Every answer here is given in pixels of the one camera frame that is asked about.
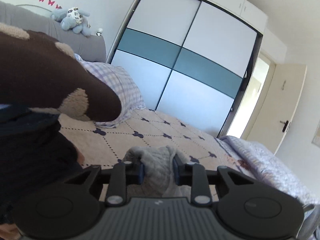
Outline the brown fleece sleeve forearm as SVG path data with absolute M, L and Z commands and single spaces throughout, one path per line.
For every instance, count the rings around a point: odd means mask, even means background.
M 121 101 L 44 33 L 1 24 L 1 208 L 81 170 L 79 150 L 59 116 L 112 121 Z

